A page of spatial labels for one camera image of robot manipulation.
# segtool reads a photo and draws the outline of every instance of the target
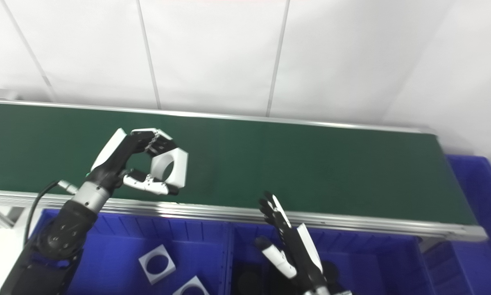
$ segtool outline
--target blue plastic bin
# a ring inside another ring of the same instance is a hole
[[[45,210],[36,230],[58,211]],[[67,295],[171,295],[198,276],[211,295],[224,294],[230,225],[101,213],[88,234]],[[164,244],[176,271],[151,285],[138,258]]]
[[[448,161],[489,240],[445,242],[425,253],[438,295],[491,295],[491,165],[485,157],[450,155]]]
[[[320,258],[339,268],[342,286],[359,295],[434,295],[415,237],[314,228],[309,233]],[[233,266],[256,263],[266,273],[268,261],[253,245],[260,235],[279,244],[272,226],[234,224]]]
[[[445,242],[422,255],[416,237],[310,228],[321,259],[338,266],[344,287],[358,295],[491,295],[491,165],[483,157],[448,161],[489,240]],[[43,211],[36,230],[56,213]],[[279,244],[269,225],[101,213],[67,294],[170,295],[196,275],[211,295],[229,295],[234,267],[256,263],[267,272],[253,246],[259,235]],[[151,285],[138,258],[161,244],[176,271]]]

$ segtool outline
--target circular hole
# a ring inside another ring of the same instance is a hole
[[[204,291],[198,287],[189,287],[183,290],[181,295],[204,295]]]
[[[147,263],[147,271],[156,275],[157,273],[165,271],[168,264],[169,260],[167,257],[163,255],[154,256]]]
[[[165,179],[168,179],[169,176],[171,175],[172,169],[174,168],[174,162],[171,162],[165,170],[163,170],[163,176],[161,176],[161,180],[164,181]]]

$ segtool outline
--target black round object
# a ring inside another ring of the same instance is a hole
[[[322,269],[324,270],[324,277],[326,277],[327,283],[330,284],[338,280],[340,272],[334,263],[322,260]]]
[[[238,278],[240,295],[260,295],[262,293],[260,277],[252,271],[244,271]]]

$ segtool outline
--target white wall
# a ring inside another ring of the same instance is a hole
[[[282,30],[287,3],[0,0],[0,88],[425,126],[446,151],[491,159],[491,0],[291,0]]]

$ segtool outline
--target metal rail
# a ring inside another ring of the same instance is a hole
[[[35,197],[36,193],[0,191],[0,205],[30,207]],[[41,198],[38,207],[60,209],[69,199],[69,195],[46,194]],[[264,222],[263,214],[257,209],[116,198],[109,199],[103,206],[102,212],[227,222]],[[421,238],[440,238],[453,241],[483,241],[487,239],[487,234],[480,226],[297,211],[289,211],[287,216],[291,222],[296,224],[305,222],[307,226],[315,228],[414,235]]]

